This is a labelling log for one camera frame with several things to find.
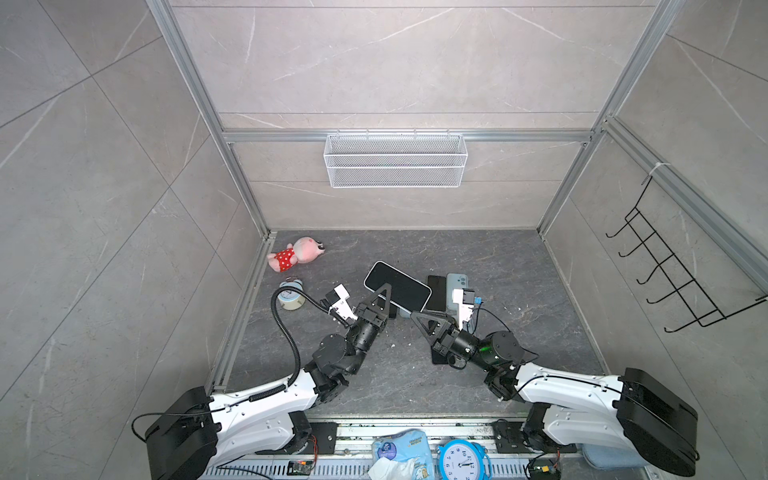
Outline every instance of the red polka dot outfit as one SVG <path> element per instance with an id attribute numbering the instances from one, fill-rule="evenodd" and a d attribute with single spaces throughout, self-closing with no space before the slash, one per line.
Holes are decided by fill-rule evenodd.
<path id="1" fill-rule="evenodd" d="M 291 265 L 290 257 L 293 257 L 293 248 L 275 253 L 275 258 L 280 262 L 280 272 L 284 272 L 293 266 Z"/>

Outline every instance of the white wire basket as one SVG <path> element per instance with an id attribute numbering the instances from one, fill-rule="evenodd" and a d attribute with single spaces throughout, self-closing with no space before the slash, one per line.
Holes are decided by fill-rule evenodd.
<path id="1" fill-rule="evenodd" d="M 333 188 L 458 187 L 467 145 L 448 132 L 331 134 L 323 158 Z"/>

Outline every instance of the pink pig plush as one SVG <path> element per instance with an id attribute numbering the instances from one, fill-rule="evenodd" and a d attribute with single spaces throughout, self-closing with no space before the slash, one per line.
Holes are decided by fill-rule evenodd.
<path id="1" fill-rule="evenodd" d="M 301 237 L 296 243 L 288 243 L 282 252 L 270 253 L 266 261 L 276 272 L 284 272 L 297 263 L 309 263 L 320 256 L 325 247 L 309 237 Z"/>

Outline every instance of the clock face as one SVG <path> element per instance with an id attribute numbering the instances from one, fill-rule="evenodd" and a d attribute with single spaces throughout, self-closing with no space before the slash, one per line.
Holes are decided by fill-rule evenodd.
<path id="1" fill-rule="evenodd" d="M 445 480 L 478 480 L 481 466 L 477 452 L 472 447 L 455 443 L 445 450 L 442 469 Z"/>

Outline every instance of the light blue alarm clock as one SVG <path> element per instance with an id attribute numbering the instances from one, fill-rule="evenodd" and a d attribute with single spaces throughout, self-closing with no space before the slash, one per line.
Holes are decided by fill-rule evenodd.
<path id="1" fill-rule="evenodd" d="M 440 454 L 440 475 L 443 480 L 491 480 L 491 459 L 485 449 L 466 440 L 451 440 L 445 446 L 438 447 Z M 488 473 L 485 472 L 485 460 L 488 460 Z"/>

